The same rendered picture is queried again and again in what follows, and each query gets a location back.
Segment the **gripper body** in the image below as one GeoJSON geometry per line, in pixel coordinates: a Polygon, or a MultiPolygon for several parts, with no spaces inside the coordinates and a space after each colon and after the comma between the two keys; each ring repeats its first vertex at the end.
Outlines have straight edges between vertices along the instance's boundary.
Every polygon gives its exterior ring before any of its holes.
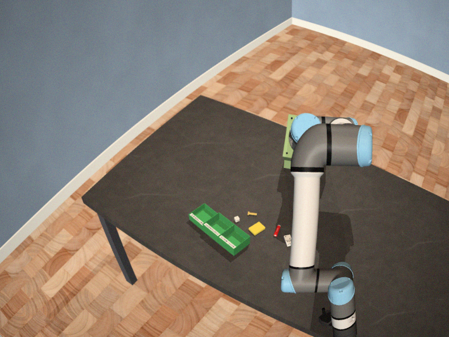
{"type": "Polygon", "coordinates": [[[319,323],[333,330],[334,337],[356,337],[356,312],[344,320],[335,320],[331,316],[330,310],[322,308],[322,315],[318,317],[319,323]]]}

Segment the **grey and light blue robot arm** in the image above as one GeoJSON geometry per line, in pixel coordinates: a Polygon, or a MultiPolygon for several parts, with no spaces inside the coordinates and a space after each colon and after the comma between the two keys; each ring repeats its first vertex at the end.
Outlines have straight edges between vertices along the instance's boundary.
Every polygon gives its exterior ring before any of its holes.
{"type": "Polygon", "coordinates": [[[351,266],[338,262],[314,269],[318,232],[320,177],[324,166],[370,166],[372,128],[354,118],[298,115],[289,142],[293,154],[293,217],[289,268],[282,271],[283,292],[328,292],[331,316],[344,320],[355,313],[351,266]],[[330,124],[332,123],[332,124],[330,124]]]}

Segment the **white domino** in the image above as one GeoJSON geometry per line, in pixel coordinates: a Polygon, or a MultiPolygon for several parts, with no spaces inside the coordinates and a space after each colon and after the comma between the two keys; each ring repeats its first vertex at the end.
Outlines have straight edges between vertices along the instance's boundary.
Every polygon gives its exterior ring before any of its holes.
{"type": "Polygon", "coordinates": [[[291,236],[290,235],[285,235],[284,239],[285,239],[287,247],[291,246],[291,236]]]}

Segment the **green rack of bins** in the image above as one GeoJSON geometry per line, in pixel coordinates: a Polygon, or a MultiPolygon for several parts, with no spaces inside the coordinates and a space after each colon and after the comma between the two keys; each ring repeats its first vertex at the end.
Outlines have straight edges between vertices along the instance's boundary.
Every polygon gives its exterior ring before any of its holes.
{"type": "Polygon", "coordinates": [[[248,234],[205,203],[189,214],[189,220],[233,256],[250,244],[248,234]]]}

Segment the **yellow rectangular pad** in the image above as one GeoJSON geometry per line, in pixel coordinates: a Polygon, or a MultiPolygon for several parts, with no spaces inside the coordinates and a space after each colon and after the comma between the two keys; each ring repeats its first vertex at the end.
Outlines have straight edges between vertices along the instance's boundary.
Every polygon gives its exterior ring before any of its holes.
{"type": "Polygon", "coordinates": [[[265,227],[260,223],[256,223],[254,224],[252,227],[249,228],[249,230],[254,234],[257,235],[258,233],[260,233],[261,231],[263,231],[265,229],[265,227]]]}

